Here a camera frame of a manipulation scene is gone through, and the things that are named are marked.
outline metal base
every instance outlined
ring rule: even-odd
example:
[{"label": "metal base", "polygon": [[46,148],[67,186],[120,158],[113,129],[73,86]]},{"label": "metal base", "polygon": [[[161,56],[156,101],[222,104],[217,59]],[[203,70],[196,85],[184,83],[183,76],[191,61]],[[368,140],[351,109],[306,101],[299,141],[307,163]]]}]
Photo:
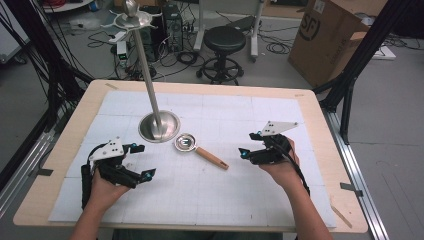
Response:
[{"label": "metal base", "polygon": [[162,143],[174,138],[180,131],[180,120],[169,111],[159,111],[161,127],[158,128],[153,113],[145,116],[138,126],[141,137],[152,143]]},{"label": "metal base", "polygon": [[363,193],[363,196],[358,197],[358,201],[361,204],[362,211],[367,219],[369,231],[371,231],[375,240],[388,240],[389,236],[387,235],[386,228],[384,227],[383,221],[381,220],[374,201],[372,200],[352,148],[350,145],[345,144],[342,136],[340,135],[340,120],[337,113],[329,113],[325,110],[323,113],[333,134],[334,141],[339,149],[340,156],[342,157],[351,182],[356,190],[360,190]]}]

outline wooden table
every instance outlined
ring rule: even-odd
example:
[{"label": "wooden table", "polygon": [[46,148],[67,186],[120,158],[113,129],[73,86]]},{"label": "wooden table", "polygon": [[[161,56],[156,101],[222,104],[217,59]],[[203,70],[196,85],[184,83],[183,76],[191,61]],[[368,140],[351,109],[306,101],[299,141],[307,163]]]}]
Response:
[{"label": "wooden table", "polygon": [[[315,94],[309,90],[219,86],[203,84],[154,83],[156,92],[204,95],[236,95],[296,99],[300,105],[309,138],[335,211],[337,227],[332,232],[363,233],[368,225],[355,193],[340,188],[350,183]],[[48,217],[59,194],[69,165],[77,154],[104,96],[108,91],[146,91],[143,82],[96,80],[87,89],[44,168],[53,169],[49,177],[38,176],[18,209],[14,223],[21,226],[72,226],[72,223],[49,222]],[[140,228],[135,224],[103,224],[103,227]]]}]

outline grid paper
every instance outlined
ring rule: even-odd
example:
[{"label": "grid paper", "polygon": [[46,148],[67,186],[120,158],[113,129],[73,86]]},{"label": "grid paper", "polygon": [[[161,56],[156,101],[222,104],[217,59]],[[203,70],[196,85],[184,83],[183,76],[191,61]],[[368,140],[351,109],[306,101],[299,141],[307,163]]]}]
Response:
[{"label": "grid paper", "polygon": [[239,147],[259,150],[249,133],[270,121],[297,122],[283,134],[296,142],[300,167],[311,198],[327,227],[336,227],[327,192],[297,100],[246,96],[156,93],[160,110],[176,114],[179,133],[190,133],[198,146],[221,158],[223,170],[195,152],[179,152],[172,140],[146,142],[138,133],[152,112],[146,92],[111,91],[103,100],[63,182],[49,221],[75,222],[81,214],[80,167],[99,144],[119,136],[123,144],[146,146],[123,165],[140,173],[156,168],[153,180],[122,196],[103,218],[108,223],[197,226],[294,227],[290,203],[272,178],[240,158]]}]

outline stainless steel rod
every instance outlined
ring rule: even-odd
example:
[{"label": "stainless steel rod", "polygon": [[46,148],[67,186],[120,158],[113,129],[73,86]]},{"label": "stainless steel rod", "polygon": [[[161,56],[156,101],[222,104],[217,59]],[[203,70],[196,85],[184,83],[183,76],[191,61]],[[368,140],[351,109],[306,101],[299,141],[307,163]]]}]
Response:
[{"label": "stainless steel rod", "polygon": [[158,103],[156,101],[156,95],[152,84],[152,78],[150,76],[149,66],[147,65],[147,58],[144,52],[140,30],[136,29],[132,32],[135,38],[135,47],[137,48],[138,59],[140,61],[141,69],[143,72],[144,82],[146,83],[147,93],[149,94],[150,104],[152,105],[156,126],[158,128],[159,134],[162,136],[162,121],[160,119]]}]

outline black stool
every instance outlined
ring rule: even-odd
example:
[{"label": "black stool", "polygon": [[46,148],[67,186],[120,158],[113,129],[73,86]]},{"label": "black stool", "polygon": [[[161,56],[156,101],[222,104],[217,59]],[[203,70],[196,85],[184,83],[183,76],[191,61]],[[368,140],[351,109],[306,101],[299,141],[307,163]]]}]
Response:
[{"label": "black stool", "polygon": [[215,52],[216,57],[207,60],[196,72],[196,76],[200,78],[204,74],[211,80],[211,84],[234,80],[238,86],[237,77],[243,76],[244,71],[236,61],[227,56],[244,48],[244,34],[233,27],[214,27],[205,33],[203,42]]}]

